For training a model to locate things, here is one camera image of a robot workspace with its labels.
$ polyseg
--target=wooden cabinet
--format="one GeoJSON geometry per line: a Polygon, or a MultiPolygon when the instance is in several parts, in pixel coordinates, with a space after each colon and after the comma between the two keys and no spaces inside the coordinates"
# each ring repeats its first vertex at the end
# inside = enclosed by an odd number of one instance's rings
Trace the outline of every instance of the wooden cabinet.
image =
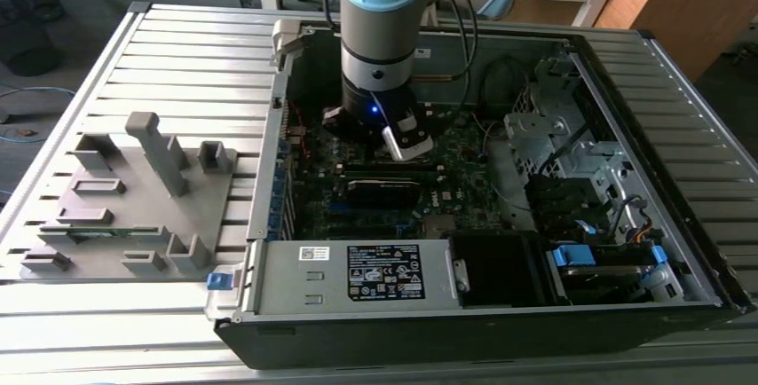
{"type": "Polygon", "coordinates": [[[650,30],[694,81],[757,13],[758,0],[610,0],[596,26],[650,30]]]}

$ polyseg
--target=white label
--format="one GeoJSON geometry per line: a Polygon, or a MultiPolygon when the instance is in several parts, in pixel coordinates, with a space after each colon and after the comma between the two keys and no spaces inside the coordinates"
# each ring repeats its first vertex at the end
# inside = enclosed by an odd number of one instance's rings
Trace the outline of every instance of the white label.
{"type": "Polygon", "coordinates": [[[417,48],[414,57],[418,59],[431,59],[431,48],[417,48]]]}
{"type": "Polygon", "coordinates": [[[301,260],[302,261],[329,261],[330,248],[315,246],[301,246],[301,260]]]}

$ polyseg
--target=power supply label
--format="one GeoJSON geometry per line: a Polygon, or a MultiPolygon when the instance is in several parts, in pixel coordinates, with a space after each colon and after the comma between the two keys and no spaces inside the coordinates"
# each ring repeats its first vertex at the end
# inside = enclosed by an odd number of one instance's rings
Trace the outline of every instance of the power supply label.
{"type": "Polygon", "coordinates": [[[347,280],[354,301],[425,299],[418,245],[349,246],[347,280]]]}

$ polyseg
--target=barcode sticker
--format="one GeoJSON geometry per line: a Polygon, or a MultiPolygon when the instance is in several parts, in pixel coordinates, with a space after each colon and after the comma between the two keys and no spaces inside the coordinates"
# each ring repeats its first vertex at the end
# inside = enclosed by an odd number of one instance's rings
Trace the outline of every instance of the barcode sticker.
{"type": "Polygon", "coordinates": [[[330,247],[301,246],[301,261],[329,261],[330,247]]]}

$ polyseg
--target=blue cable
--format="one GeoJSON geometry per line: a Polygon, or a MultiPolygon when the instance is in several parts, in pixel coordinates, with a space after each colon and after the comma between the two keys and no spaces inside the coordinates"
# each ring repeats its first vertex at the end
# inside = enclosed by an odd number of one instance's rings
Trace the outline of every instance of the blue cable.
{"type": "Polygon", "coordinates": [[[15,139],[8,137],[0,137],[0,140],[7,141],[8,143],[42,143],[47,138],[35,138],[35,139],[15,139]]]}
{"type": "MultiPolygon", "coordinates": [[[[0,94],[0,98],[11,95],[11,94],[16,94],[18,92],[22,92],[24,90],[39,90],[39,91],[58,91],[58,92],[66,92],[72,98],[76,95],[76,92],[72,90],[67,90],[66,88],[59,88],[56,86],[30,86],[28,88],[18,88],[14,85],[8,85],[7,83],[2,83],[0,82],[0,86],[6,86],[8,88],[14,88],[12,90],[10,90],[8,92],[4,92],[3,94],[0,94]]],[[[40,143],[43,141],[46,141],[47,138],[35,138],[35,139],[16,139],[16,138],[8,138],[8,137],[3,137],[0,136],[0,140],[7,141],[8,143],[40,143]]]]}
{"type": "Polygon", "coordinates": [[[58,91],[58,92],[64,92],[67,93],[72,98],[76,95],[76,92],[72,90],[67,90],[66,88],[58,88],[55,86],[30,86],[28,88],[15,88],[14,90],[10,90],[8,92],[4,92],[3,94],[0,94],[0,98],[6,97],[11,94],[16,94],[18,92],[22,92],[24,90],[39,90],[39,91],[58,91]]]}

